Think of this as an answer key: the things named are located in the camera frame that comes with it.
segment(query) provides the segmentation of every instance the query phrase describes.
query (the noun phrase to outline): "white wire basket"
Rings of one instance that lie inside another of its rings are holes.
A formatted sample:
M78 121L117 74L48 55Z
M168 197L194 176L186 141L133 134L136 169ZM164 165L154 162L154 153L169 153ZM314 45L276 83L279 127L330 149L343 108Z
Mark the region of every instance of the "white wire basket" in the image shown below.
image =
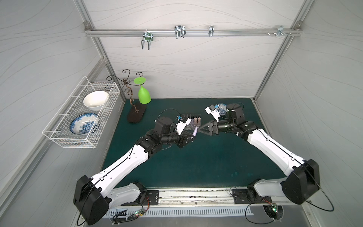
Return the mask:
M109 94L100 111L90 110L83 104L83 99L95 91L105 91ZM90 82L84 77L42 133L64 148L96 148L119 95L120 90L115 82ZM84 135L72 133L71 122L84 113L97 114L90 132Z

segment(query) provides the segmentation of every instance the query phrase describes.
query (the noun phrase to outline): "cable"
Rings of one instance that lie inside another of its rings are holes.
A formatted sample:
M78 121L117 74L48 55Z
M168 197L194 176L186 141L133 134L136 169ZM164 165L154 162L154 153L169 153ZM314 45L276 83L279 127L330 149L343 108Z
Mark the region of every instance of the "cable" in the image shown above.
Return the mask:
M170 144L170 146L168 146L167 148L164 148L164 149L161 149L161 150L166 150L166 149L168 149L168 148L171 148L171 146L172 146L173 144Z
M245 134L248 130L251 130L251 129L247 129L246 131L244 131L242 134L241 134L241 136L243 136L243 134Z
M241 102L238 102L238 103L240 103L240 104L242 104L242 109L244 109L244 107L245 107L245 105L243 104L243 103L241 103Z
M133 220L136 220L138 219L141 215L143 215L146 211L144 210L144 207L142 206L141 203L138 203L141 207L142 207L142 211L141 211L141 214L140 215L137 215L135 218L133 218L135 216L135 214L129 216L131 217L130 219L128 218L127 220L125 221L117 221L116 220L116 217L120 215L120 213L116 214L115 216L112 217L112 220L114 223L124 223L124 222L130 222L130 221L133 221Z
M149 199L149 197L146 197L146 199L147 199L147 209L145 210L145 213L149 210L149 208L150 208L150 199Z
M270 141L271 143L273 143L273 144L275 144L275 146L276 147L278 147L278 148L280 148L283 152L285 152L288 156L290 156L291 158L294 158L294 157L292 157L289 153L287 153L284 149L282 149L280 146L278 146L276 143L274 143L273 141L271 141L271 140L269 140L262 132L261 132L261 134L266 138L266 140L268 140L268 141ZM312 205L312 206L314 206L314 207L316 207L316 208L318 208L318 209L320 209L320 210L324 210L324 211L328 211L328 212L333 212L334 211L334 205L333 205L333 203L331 202L331 200L330 200L330 198L326 195L326 193L324 192L324 190L320 187L320 185L318 184L318 182L315 180L315 178L313 177L313 175L310 173L310 171L307 169L307 168L304 168L304 170L306 170L307 171L307 173L311 176L311 178L314 180L314 182L317 184L317 186L318 186L318 188L324 193L324 195L325 195L325 197L328 199L328 201L329 201L329 203L330 203L330 205L331 205L331 210L326 210L326 209L324 209L324 208L321 208L321 207L318 207L318 206L316 206L316 205L314 205L314 204L312 204L312 203L310 203L309 201L306 201L307 203L309 203L310 205Z
M135 143L134 143L134 145L132 146L132 149L131 149L131 152L130 152L130 155L129 156L131 156L131 154L132 154L132 151L134 150L134 146L135 146L135 144L136 144L136 142L137 141L135 141ZM108 171L103 177L101 177L101 178L104 178L105 176L107 176L107 174L109 174L111 171L113 171L115 168L117 168L119 165L121 165L124 161L126 161L127 160L127 158L125 159L125 160L123 160L120 164L118 164L117 166L115 166L112 170L110 170L110 171ZM83 225L85 222L86 222L86 220L84 221L84 222L82 222L81 224L78 224L78 221L79 221L79 218L81 217L81 214L82 214L82 211L83 211L83 208L85 207L85 204L86 204L86 201L87 201L87 199L88 199L88 197L89 197L89 195L91 194L91 192L92 192L92 189L96 186L96 184L101 180L101 178L92 186L92 188L91 188L91 190L88 192L88 194L87 194L87 196L86 196L86 198L85 198L85 202L83 203L83 206L82 206L82 208L81 208L81 211L79 212L79 215L78 215L78 218L77 218L77 226L81 226L81 225Z
M310 203L309 201L306 201L308 204L310 204L310 205L313 205L314 207L316 207L316 208L319 208L320 210L324 210L324 211L328 211L328 212L333 212L334 211L334 205L333 205L333 203L331 202L331 200L329 199L329 197L325 194L325 192L324 192L324 190L320 187L320 185L318 184L318 182L315 180L315 178L313 177L313 175L309 172L309 170L307 170L306 169L306 171L307 171L307 173L311 176L311 178L315 181L315 183L318 185L318 187L319 187L319 189L324 193L324 195L325 195L325 197L328 199L328 201L329 201L329 203L330 203L330 205L331 205L331 210L326 210L326 209L324 209L324 208L321 208L321 207L318 207L318 206L316 206L316 205L314 205L314 204L312 204L312 203Z
M87 196L86 196L86 199L85 199L85 202L83 203L83 206L82 206L82 209L81 209L81 211L80 211L80 213L79 213L79 215L78 215L78 218L77 218L77 226L81 226L81 225L83 225L85 222L86 222L86 220L84 220L84 222L82 222L81 224L78 224L78 221L79 221L79 218L81 217L81 213L82 213L82 211L83 211L83 208L85 207L85 204L86 204L86 201L87 201L87 199L88 199L88 197L89 197L89 195L91 194L91 192L92 192L92 189L94 188L94 186L100 181L101 179L99 179L93 186L92 186L92 188L91 188L91 190L88 192L88 194L87 194Z
M232 186L232 187L230 187L229 188L229 190L228 190L228 192L229 192L229 194L231 195L231 196L233 196L232 194L231 194L231 188L233 188L234 186ZM265 200L265 198L266 198L267 196L265 196L265 197L262 197L262 200L263 201L265 201L265 202L267 202L267 203L269 203L270 205L271 205L271 203L269 202L269 201L267 201L267 200ZM248 218L247 218L247 215L246 215L246 213L247 213L247 209L248 209L248 207L250 206L250 205L252 205L252 204L254 204L254 203L250 203L247 207L246 207L246 211L245 211L245 217L246 217L246 220L247 221L249 221L249 222L251 222L251 223L254 223L254 224L269 224L269 223L271 223L271 222L273 222L274 221L274 219L272 219L272 221L270 221L270 222L266 222L266 223L256 223L256 222L252 222L252 221L250 221L250 220L248 220Z
M230 187L230 188L229 188L229 190L228 190L228 192L229 192L229 194L230 194L231 196L233 196L233 195L231 194L231 188L233 188L233 187L234 187L235 189L238 189L238 188L236 188L235 186Z
M274 221L275 221L275 219L272 219L272 221L270 221L270 222L266 222L266 223L257 223L257 222L252 222L252 221L248 220L246 213L247 213L247 209L248 209L248 207L249 207L249 206L251 206L252 204L253 204L253 203L250 203L250 204L246 207L246 211L245 211L245 218L246 218L246 220L247 220L247 221L249 221L250 223L253 223L253 224L270 224L271 222L274 222Z
M178 112L178 113L179 113L179 116L181 116L180 112L179 112L179 111L177 111L176 109L169 108L169 109L166 109L166 110L175 110L176 112ZM158 116L158 118L157 118L156 120L158 120L158 119L159 119L159 117L160 117L160 115L161 115L164 111L166 111L166 110L163 110L163 111L159 114L159 116Z

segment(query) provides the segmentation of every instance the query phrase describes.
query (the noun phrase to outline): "vent slot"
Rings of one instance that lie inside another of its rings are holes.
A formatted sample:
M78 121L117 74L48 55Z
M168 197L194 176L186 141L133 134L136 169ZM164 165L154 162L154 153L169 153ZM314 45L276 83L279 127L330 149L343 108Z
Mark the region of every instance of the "vent slot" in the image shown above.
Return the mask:
M223 217L253 215L247 206L225 206L225 207L151 207L142 217ZM140 210L139 207L113 208L108 211L104 218L112 218L115 214L123 212L131 215Z

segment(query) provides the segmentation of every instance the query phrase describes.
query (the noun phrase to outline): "metal bracket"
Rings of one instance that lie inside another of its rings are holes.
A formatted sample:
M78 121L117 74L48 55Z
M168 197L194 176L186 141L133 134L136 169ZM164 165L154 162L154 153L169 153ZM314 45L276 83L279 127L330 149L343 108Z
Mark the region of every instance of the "metal bracket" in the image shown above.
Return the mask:
M302 21L297 21L294 26L294 30L301 30L301 25L302 25Z
M184 35L186 33L185 32L185 26L183 26L183 25L175 26L174 31L175 31L176 39L178 39L178 36L184 38Z
M214 32L214 26L211 25L211 26L209 26L209 33L208 33L209 37L213 36L213 32Z
M198 132L212 136L213 134L218 135L217 122L208 122L198 128Z
M141 48L144 49L144 44L147 42L147 49L150 50L151 41L154 40L154 36L150 32L142 34L143 40L141 40Z
M275 36L276 36L276 37L278 37L278 36L281 36L281 35L283 35L283 36L291 35L291 33L286 34L285 32L283 32L283 31L282 31L283 29L284 29L284 27L281 25L281 26L277 29L277 31L274 33L274 34L275 34Z
M85 25L85 32L89 32L92 30L91 23L89 23L88 21L85 21L85 22L83 22L83 24Z

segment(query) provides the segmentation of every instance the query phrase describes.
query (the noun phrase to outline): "green mat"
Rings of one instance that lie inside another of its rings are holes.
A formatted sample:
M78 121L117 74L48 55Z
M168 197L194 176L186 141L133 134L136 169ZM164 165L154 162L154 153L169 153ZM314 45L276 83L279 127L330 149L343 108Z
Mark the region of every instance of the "green mat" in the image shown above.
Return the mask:
M147 104L141 122L131 124L126 116L131 109L126 102L105 159L103 169L123 156L134 142L153 129L155 119L167 108L180 113L201 114L201 124L214 118L205 112L211 104L242 102L246 120L262 127L258 114L249 98L232 99L152 99ZM165 111L162 116L175 119L178 113ZM180 149L176 145L159 151L135 168L117 187L140 181L145 187L227 187L246 186L257 178L285 177L277 165L260 150L232 133L208 136L198 133L194 142Z

